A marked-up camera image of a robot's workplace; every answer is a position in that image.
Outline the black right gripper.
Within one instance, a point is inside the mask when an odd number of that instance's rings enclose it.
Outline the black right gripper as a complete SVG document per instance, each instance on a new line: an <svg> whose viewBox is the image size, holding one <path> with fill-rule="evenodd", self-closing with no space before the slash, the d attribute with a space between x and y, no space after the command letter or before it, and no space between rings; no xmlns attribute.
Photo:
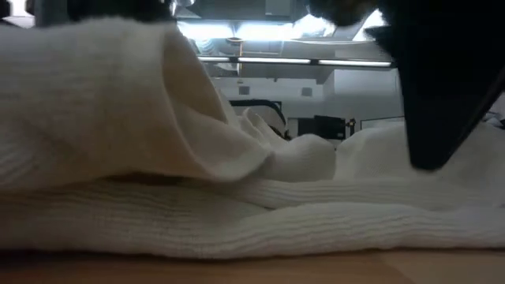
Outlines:
<svg viewBox="0 0 505 284"><path fill-rule="evenodd" d="M504 0L379 1L365 32L397 51L410 162L438 170L504 89Z"/></svg>

